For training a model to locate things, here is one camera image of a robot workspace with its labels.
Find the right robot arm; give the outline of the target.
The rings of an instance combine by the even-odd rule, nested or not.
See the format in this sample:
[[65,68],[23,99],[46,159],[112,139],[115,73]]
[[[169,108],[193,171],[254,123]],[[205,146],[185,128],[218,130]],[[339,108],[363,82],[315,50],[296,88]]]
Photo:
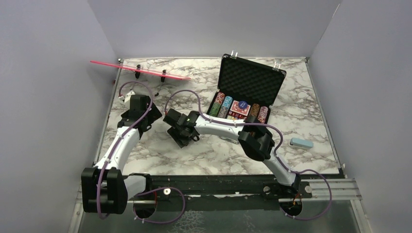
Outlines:
[[216,135],[236,141],[250,159],[263,162],[274,174],[284,196],[291,198],[299,192],[300,176],[277,154],[280,146],[275,144],[273,134],[268,130],[269,125],[261,123],[256,117],[230,120],[198,111],[185,115],[170,109],[163,120],[170,125],[167,132],[179,147],[198,141],[200,135]]

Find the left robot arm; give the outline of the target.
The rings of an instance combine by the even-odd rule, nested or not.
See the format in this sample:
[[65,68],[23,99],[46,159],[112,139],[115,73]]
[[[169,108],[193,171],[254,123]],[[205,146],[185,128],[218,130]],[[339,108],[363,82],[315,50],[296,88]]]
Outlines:
[[128,200],[137,195],[147,199],[153,187],[149,175],[122,175],[123,168],[133,148],[143,133],[162,114],[147,95],[132,95],[129,109],[121,115],[115,139],[106,154],[93,167],[81,174],[83,210],[86,213],[122,214]]

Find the red white chip stack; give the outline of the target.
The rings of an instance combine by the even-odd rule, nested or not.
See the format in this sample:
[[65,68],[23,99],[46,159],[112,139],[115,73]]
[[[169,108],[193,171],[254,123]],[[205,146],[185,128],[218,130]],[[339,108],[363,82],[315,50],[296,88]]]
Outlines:
[[213,100],[210,110],[208,111],[208,115],[212,117],[217,117],[222,106],[222,103],[225,99],[225,94],[223,92],[218,92],[216,97]]

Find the light blue chip stack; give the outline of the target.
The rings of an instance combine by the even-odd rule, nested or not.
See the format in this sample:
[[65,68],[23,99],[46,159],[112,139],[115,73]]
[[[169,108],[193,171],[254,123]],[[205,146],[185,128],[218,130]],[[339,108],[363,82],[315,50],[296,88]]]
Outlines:
[[226,96],[221,104],[220,110],[218,112],[217,117],[219,118],[226,118],[227,112],[229,111],[233,98],[230,96]]

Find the red dice row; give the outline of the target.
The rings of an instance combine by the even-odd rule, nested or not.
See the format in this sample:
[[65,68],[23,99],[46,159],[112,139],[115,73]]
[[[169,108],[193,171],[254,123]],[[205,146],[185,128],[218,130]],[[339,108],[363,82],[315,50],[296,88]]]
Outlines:
[[246,119],[247,118],[247,115],[243,115],[243,114],[236,113],[233,111],[229,111],[228,116],[234,117],[235,119]]

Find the red playing card deck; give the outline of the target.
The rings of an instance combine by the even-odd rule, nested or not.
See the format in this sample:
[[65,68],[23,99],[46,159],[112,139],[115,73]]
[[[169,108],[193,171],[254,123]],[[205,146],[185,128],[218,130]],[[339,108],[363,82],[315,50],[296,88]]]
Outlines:
[[234,100],[231,107],[230,107],[230,109],[229,109],[229,111],[233,111],[233,112],[240,113],[240,114],[243,114],[243,115],[248,115],[250,110],[251,110],[251,105],[248,104],[248,107],[246,109],[240,109],[238,107],[238,102],[239,101]]

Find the pink acrylic sheet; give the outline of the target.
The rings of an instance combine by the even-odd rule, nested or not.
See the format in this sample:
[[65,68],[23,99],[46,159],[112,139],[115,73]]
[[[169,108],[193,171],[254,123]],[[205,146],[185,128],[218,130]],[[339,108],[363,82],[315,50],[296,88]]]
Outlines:
[[190,77],[186,77],[186,76],[182,76],[182,75],[174,75],[174,74],[168,73],[166,70],[163,70],[163,71],[150,70],[150,69],[142,68],[140,65],[138,65],[136,67],[133,67],[133,66],[128,66],[128,65],[113,64],[113,63],[94,61],[94,60],[91,60],[90,62],[93,63],[93,64],[98,64],[98,65],[103,65],[103,66],[115,67],[115,68],[119,68],[119,69],[123,69],[123,70],[128,70],[128,71],[132,71],[134,73],[158,76],[158,77],[160,77],[160,81],[162,83],[164,83],[166,79],[191,80]]

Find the blue small blind button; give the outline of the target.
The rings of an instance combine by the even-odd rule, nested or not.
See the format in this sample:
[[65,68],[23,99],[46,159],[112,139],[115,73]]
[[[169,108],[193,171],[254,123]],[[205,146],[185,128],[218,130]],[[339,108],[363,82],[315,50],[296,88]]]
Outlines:
[[247,104],[247,102],[245,102],[245,101],[239,101],[239,102],[238,102],[238,107],[239,107],[240,109],[246,109],[246,108],[248,107],[248,104]]

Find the black poker chip case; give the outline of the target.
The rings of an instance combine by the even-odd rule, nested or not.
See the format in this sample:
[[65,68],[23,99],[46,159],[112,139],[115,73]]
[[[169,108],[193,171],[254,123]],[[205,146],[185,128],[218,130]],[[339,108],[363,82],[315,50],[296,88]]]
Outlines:
[[206,113],[219,112],[214,107],[214,102],[218,94],[223,93],[225,97],[232,97],[233,101],[245,101],[250,107],[253,104],[259,105],[260,108],[267,107],[266,116],[257,116],[261,122],[267,123],[271,113],[270,108],[279,94],[286,75],[287,72],[280,69],[278,62],[274,66],[267,66],[231,54],[224,54],[218,76],[218,90]]

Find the orange black chip stack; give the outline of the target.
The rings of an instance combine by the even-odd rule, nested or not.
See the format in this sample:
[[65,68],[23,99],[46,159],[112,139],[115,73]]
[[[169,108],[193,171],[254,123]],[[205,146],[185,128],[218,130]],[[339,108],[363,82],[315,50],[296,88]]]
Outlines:
[[249,115],[254,116],[254,117],[258,117],[259,110],[260,110],[260,105],[257,104],[257,103],[254,103],[251,107]]

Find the purple red chip stack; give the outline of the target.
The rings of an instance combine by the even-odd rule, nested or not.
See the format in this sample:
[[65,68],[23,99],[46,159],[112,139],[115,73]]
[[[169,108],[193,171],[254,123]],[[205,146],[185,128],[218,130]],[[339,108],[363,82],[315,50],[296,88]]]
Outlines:
[[269,108],[266,106],[262,106],[259,109],[257,119],[259,120],[260,123],[266,123],[266,119],[269,113]]

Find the light blue eraser block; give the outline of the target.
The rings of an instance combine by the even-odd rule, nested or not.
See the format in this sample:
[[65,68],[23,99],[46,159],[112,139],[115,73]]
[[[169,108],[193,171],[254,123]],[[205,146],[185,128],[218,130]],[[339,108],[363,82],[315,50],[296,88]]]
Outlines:
[[292,138],[289,142],[289,145],[292,147],[297,147],[301,149],[311,149],[313,148],[314,144],[311,141],[300,139],[300,138]]

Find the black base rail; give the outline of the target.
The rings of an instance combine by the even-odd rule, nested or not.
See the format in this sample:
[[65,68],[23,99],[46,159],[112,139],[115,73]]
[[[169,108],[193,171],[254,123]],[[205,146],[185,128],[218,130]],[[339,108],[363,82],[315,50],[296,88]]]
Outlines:
[[303,202],[316,197],[315,185],[303,176],[293,187],[280,185],[274,175],[153,175],[143,191],[130,200],[139,211],[285,210],[299,215]]

